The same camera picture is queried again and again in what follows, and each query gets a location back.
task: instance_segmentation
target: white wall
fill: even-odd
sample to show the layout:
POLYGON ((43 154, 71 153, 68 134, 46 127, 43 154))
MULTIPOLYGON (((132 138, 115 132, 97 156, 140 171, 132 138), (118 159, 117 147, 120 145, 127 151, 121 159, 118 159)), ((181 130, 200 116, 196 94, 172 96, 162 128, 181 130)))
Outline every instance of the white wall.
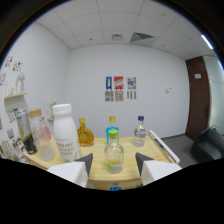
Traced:
POLYGON ((185 61, 155 49, 134 45, 96 45, 71 51, 68 102, 77 128, 85 117, 95 137, 105 137, 108 118, 116 116, 121 137, 133 136, 138 115, 160 137, 185 133, 189 81, 185 61), (105 102, 106 76, 124 77, 124 102, 105 102), (137 77, 137 99, 127 99, 127 77, 137 77), (165 93, 171 87, 172 92, 165 93))
MULTIPOLYGON (((5 86, 0 86, 0 113, 3 129, 0 130, 0 144, 7 140, 7 129, 13 128, 18 136, 17 122, 10 123, 7 111, 11 108, 28 110, 41 108, 45 122, 52 131, 52 122, 48 122, 46 107, 50 99, 56 97, 59 103, 66 102, 66 79, 70 50, 51 32, 39 24, 32 24, 17 40, 8 55, 13 62, 23 62, 22 72, 26 76, 24 85, 28 95, 10 98, 4 101, 5 86)), ((5 68, 8 86, 14 86, 18 73, 5 68)))

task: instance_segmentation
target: ceiling light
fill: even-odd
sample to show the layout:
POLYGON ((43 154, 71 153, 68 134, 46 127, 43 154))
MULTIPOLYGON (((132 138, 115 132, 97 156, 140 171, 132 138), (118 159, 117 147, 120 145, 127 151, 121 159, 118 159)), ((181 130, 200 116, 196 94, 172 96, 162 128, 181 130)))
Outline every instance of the ceiling light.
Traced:
POLYGON ((112 40, 122 40, 121 34, 112 34, 112 40))
POLYGON ((207 43, 210 49, 213 49, 212 45, 209 43, 209 41, 206 39, 204 35, 201 35, 201 37, 204 39, 204 41, 207 43))

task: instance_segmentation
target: table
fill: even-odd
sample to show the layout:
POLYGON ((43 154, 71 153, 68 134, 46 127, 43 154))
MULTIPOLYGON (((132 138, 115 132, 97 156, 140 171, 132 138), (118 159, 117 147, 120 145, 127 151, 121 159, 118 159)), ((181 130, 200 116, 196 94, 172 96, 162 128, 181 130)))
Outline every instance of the table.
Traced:
MULTIPOLYGON (((157 161, 170 163, 170 160, 162 152, 161 148, 154 142, 150 136, 146 136, 145 145, 143 147, 135 147, 132 145, 132 137, 119 138, 119 143, 124 148, 124 168, 118 174, 108 173, 104 165, 104 149, 106 147, 106 138, 95 138, 94 144, 90 147, 81 147, 82 156, 93 153, 93 162, 88 179, 87 188, 100 190, 109 190, 112 184, 119 184, 122 189, 133 189, 141 185, 137 162, 135 159, 136 152, 151 157, 157 161)), ((37 166, 43 170, 47 170, 51 166, 62 164, 63 161, 57 149, 55 138, 51 135, 51 146, 55 152, 55 157, 50 162, 43 161, 39 153, 29 155, 23 152, 29 164, 37 166)))

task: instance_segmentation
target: ceiling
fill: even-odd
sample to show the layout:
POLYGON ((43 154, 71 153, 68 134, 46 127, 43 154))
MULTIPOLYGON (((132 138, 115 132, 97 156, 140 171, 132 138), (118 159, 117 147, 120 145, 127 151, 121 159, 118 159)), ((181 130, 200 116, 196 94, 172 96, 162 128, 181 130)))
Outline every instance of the ceiling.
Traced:
POLYGON ((151 0, 73 0, 37 21, 71 50, 99 44, 138 44, 184 60, 215 55, 201 33, 183 16, 151 0), (134 33, 155 37, 131 43, 134 33), (112 40, 121 34, 121 40, 112 40))

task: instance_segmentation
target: wooden door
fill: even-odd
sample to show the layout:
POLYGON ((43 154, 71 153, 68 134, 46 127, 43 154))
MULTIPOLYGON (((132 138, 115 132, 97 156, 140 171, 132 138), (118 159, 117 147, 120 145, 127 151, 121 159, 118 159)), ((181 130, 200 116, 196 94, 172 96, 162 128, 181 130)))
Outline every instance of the wooden door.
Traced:
POLYGON ((190 110, 185 135, 195 140, 198 131, 208 126, 210 113, 209 80, 202 57, 186 61, 190 84, 190 110))

